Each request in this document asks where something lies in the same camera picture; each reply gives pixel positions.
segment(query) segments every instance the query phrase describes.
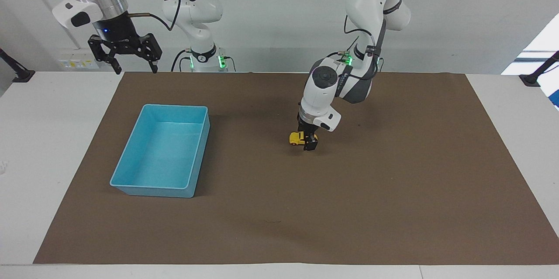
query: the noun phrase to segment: white wall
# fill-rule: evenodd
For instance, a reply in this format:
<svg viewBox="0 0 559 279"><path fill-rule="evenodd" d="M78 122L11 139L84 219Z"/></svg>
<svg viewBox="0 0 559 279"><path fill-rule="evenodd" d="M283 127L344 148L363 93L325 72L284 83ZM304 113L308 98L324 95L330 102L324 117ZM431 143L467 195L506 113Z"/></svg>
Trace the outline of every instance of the white wall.
<svg viewBox="0 0 559 279"><path fill-rule="evenodd" d="M559 50L559 14L551 20L540 34L525 48L527 51Z"/></svg>
<svg viewBox="0 0 559 279"><path fill-rule="evenodd" d="M541 66L543 62L514 62L503 72L503 75L518 76L521 74L532 74ZM559 68L551 70L538 78L538 83L542 86L542 91L546 96L551 96L559 90Z"/></svg>
<svg viewBox="0 0 559 279"><path fill-rule="evenodd" d="M40 66L56 68L52 56L35 39L34 35L0 0L0 48L27 68ZM0 96L16 76L12 68L0 59Z"/></svg>
<svg viewBox="0 0 559 279"><path fill-rule="evenodd" d="M50 8L61 0L2 0L20 26L42 47L43 57L84 48L91 26L67 33ZM307 71L328 52L346 48L355 37L343 34L345 0L221 0L224 18L210 27L216 41L234 56L239 70ZM559 12L556 0L405 0L413 12L403 32L390 32L383 46L385 70L398 72L501 73ZM130 12L160 14L162 0L129 0ZM4 22L0 38L14 27ZM188 46L180 30L166 32L155 20L135 20L139 34L153 32L164 49L162 70ZM14 40L23 40L17 36ZM21 44L13 54L31 67L43 66ZM119 58L125 70L148 70L134 57Z"/></svg>

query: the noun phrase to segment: window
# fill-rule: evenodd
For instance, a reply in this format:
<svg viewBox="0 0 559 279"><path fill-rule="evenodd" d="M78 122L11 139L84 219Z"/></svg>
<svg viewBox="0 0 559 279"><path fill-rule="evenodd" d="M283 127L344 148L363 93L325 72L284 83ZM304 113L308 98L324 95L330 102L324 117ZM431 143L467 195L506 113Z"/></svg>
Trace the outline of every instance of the window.
<svg viewBox="0 0 559 279"><path fill-rule="evenodd" d="M532 74L559 51L559 15L545 27L544 30L531 42L518 58L503 72L503 75ZM559 68L543 74L538 79L542 90L547 96L551 96L559 90Z"/></svg>

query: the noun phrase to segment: yellow toy car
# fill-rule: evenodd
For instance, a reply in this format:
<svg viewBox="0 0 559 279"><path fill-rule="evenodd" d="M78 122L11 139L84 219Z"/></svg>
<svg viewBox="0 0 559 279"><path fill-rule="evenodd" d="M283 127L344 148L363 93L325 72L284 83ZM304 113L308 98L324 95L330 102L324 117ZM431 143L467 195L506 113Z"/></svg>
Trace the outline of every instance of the yellow toy car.
<svg viewBox="0 0 559 279"><path fill-rule="evenodd" d="M305 145L305 134L304 132L292 132L289 135L289 143L292 146L299 146Z"/></svg>

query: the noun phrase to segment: cable connector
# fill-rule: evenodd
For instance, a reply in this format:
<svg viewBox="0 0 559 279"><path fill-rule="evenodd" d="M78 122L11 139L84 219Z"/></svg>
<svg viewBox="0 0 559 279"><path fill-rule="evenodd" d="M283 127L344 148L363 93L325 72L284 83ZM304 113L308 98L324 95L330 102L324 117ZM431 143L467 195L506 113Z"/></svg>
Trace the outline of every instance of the cable connector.
<svg viewBox="0 0 559 279"><path fill-rule="evenodd" d="M351 66L351 64L353 63L353 57L348 51L340 51L338 52L338 55L341 56L338 62L344 62L348 66Z"/></svg>
<svg viewBox="0 0 559 279"><path fill-rule="evenodd" d="M235 60L231 56L224 56L224 60L231 60L233 62L233 70L237 72L237 67L235 66Z"/></svg>
<svg viewBox="0 0 559 279"><path fill-rule="evenodd" d="M178 62L178 59L180 58L180 56L181 56L183 53L192 54L192 49L186 48L186 49L184 49L184 50L180 50L180 51L179 51L179 53L175 56L175 60L173 61L173 65L171 66L171 72L174 71L174 67L175 67L175 65L176 65L176 62Z"/></svg>

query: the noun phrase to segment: white table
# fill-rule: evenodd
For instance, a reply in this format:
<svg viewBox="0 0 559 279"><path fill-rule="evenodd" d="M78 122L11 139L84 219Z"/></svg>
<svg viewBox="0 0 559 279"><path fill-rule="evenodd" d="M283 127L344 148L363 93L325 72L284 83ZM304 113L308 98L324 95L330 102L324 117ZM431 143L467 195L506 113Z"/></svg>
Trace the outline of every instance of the white table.
<svg viewBox="0 0 559 279"><path fill-rule="evenodd" d="M38 72L0 98L0 278L559 278L559 265L31 265L120 78ZM468 78L558 232L559 111L515 76Z"/></svg>

